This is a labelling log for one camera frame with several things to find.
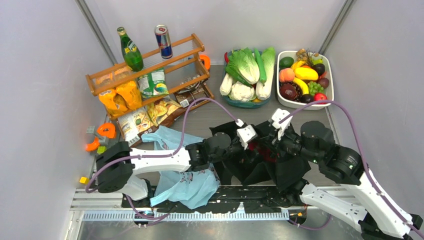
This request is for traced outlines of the black tote bag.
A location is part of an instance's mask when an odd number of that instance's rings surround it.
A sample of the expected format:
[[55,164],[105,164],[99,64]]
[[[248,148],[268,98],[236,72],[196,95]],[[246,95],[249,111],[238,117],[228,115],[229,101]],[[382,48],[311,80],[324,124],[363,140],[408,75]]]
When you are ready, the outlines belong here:
[[[272,152],[273,136],[277,132],[275,128],[268,121],[253,127],[258,137],[251,142],[258,141]],[[231,185],[233,177],[243,186],[273,181],[277,190],[284,193],[300,192],[308,184],[304,175],[311,170],[310,164],[298,157],[282,163],[265,162],[256,150],[249,148],[241,156],[213,165],[221,185]]]

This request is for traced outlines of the light blue plastic bag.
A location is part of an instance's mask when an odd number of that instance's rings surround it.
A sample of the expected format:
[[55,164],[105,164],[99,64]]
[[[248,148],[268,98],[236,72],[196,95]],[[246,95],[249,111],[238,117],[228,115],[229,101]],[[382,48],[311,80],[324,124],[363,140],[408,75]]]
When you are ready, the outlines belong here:
[[[144,143],[153,142],[155,150],[175,150],[180,144],[182,133],[171,128],[160,126],[155,132],[143,134]],[[205,206],[220,186],[220,179],[213,164],[200,171],[161,171],[154,197],[150,205],[170,201],[180,202],[193,210]]]

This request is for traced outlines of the brown snack packet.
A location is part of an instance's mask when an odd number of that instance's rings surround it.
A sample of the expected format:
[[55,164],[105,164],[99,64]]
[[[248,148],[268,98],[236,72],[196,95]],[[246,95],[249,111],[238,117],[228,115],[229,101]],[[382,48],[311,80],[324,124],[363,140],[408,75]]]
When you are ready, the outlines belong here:
[[208,79],[188,85],[185,88],[173,93],[175,100],[183,107],[187,108],[192,102],[200,98],[214,99],[215,96],[206,84]]

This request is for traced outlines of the green lettuce leaf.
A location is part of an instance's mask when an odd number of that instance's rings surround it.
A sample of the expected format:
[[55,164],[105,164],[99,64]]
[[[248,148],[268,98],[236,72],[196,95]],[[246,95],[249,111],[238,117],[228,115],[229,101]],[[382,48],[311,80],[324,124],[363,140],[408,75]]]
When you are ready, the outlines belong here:
[[243,81],[254,85],[259,81],[260,70],[250,48],[233,50],[228,56],[227,66],[236,72]]

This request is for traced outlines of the red chili pepper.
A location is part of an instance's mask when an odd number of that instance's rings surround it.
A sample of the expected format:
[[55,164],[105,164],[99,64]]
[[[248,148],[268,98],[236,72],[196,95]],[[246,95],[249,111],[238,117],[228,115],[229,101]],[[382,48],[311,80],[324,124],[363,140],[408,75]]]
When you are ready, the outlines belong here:
[[225,63],[226,63],[226,64],[228,64],[228,63],[229,63],[228,52],[226,52],[226,53],[224,54],[224,60],[225,60]]

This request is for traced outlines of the pink red snack packet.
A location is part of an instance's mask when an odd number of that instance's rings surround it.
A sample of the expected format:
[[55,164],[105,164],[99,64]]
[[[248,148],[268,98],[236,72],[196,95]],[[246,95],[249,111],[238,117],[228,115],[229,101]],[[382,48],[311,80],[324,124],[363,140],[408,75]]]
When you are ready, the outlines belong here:
[[263,158],[264,162],[276,163],[276,156],[272,151],[266,147],[264,144],[259,143],[258,141],[252,141],[248,144],[248,149],[251,151],[256,150],[258,154]]

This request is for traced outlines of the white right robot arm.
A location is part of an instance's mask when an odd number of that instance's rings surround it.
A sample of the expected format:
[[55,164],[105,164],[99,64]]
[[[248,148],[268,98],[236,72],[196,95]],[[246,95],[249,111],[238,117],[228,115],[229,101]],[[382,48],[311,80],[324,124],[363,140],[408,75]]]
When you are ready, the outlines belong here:
[[[280,158],[287,158],[283,180],[277,186],[291,205],[315,206],[360,232],[365,240],[408,240],[420,233],[423,218],[403,210],[377,182],[362,156],[341,146],[333,132],[319,121],[294,131],[291,121],[272,120],[272,141]],[[343,200],[304,179],[310,163],[326,178],[341,185],[355,202]]]

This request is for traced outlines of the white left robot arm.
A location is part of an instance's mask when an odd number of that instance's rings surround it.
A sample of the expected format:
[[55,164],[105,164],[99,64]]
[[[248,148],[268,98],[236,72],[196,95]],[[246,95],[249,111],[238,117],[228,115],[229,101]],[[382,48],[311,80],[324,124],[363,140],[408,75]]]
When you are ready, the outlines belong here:
[[185,134],[180,134],[175,149],[142,150],[130,147],[121,141],[96,158],[96,172],[88,185],[96,182],[94,190],[100,193],[119,192],[135,200],[141,207],[153,202],[153,193],[147,180],[138,177],[150,172],[201,172],[212,163],[231,160],[235,155],[247,150],[255,137],[237,130],[235,139],[224,132],[201,141],[184,144]]

